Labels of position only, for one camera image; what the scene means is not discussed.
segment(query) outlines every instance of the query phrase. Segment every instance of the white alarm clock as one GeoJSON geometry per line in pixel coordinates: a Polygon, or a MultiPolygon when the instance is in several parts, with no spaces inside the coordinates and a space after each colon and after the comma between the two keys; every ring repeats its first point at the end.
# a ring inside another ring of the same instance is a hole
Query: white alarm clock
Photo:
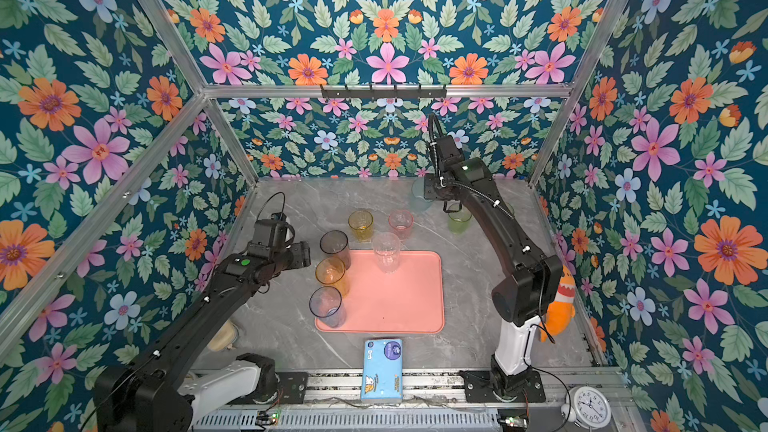
{"type": "Polygon", "coordinates": [[[569,400],[560,409],[568,422],[589,430],[600,429],[610,422],[610,404],[600,390],[586,386],[573,389],[569,400]]]}

